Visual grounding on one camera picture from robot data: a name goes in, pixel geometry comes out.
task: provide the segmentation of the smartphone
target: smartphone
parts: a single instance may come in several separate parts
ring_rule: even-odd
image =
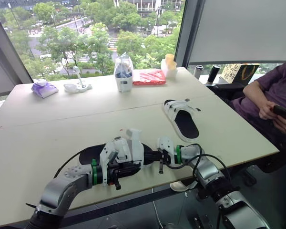
[[[275,105],[273,108],[273,113],[275,113],[276,115],[282,116],[283,118],[286,119],[286,108],[285,107]]]

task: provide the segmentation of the red package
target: red package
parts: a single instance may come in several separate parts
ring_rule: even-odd
[[[133,76],[134,85],[160,85],[165,82],[165,75],[161,69],[137,70]]]

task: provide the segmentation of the white plastic bag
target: white plastic bag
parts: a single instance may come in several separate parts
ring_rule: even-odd
[[[115,59],[113,74],[120,92],[126,92],[132,89],[133,62],[126,53]]]

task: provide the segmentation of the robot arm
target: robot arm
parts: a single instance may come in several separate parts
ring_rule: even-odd
[[[184,164],[191,158],[204,153],[197,145],[172,147],[167,137],[158,140],[158,149],[171,158],[171,165]],[[195,167],[197,159],[189,166]],[[218,207],[223,224],[227,229],[270,229],[264,217],[232,186],[224,174],[206,157],[201,160],[195,170],[195,176],[202,189],[211,196]]]
[[[250,205],[224,174],[203,154],[198,145],[177,146],[167,137],[158,139],[158,151],[145,151],[139,141],[140,131],[130,129],[127,135],[132,140],[115,138],[107,143],[100,163],[75,166],[53,179],[45,188],[39,205],[26,229],[57,229],[76,195],[93,185],[115,184],[120,189],[118,178],[131,176],[145,165],[160,161],[171,168],[187,164],[195,168],[194,175],[201,188],[211,196],[219,208],[227,229],[270,229],[265,219]]]

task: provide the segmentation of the purple shirt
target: purple shirt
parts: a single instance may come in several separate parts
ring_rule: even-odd
[[[276,67],[257,79],[263,88],[267,100],[286,108],[286,63]],[[241,97],[232,101],[237,113],[262,133],[274,145],[286,142],[286,135],[281,133],[271,120],[259,117],[259,108],[248,98]]]

